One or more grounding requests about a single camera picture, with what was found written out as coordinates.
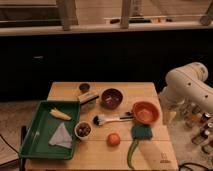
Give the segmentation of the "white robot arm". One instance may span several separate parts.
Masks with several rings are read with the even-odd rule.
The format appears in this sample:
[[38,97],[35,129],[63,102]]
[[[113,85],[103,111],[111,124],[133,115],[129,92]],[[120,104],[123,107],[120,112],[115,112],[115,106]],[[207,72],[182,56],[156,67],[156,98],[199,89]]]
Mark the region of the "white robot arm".
[[213,114],[213,88],[205,84],[207,78],[208,69],[200,62],[170,70],[165,77],[166,86],[159,95],[162,108],[172,110],[190,100]]

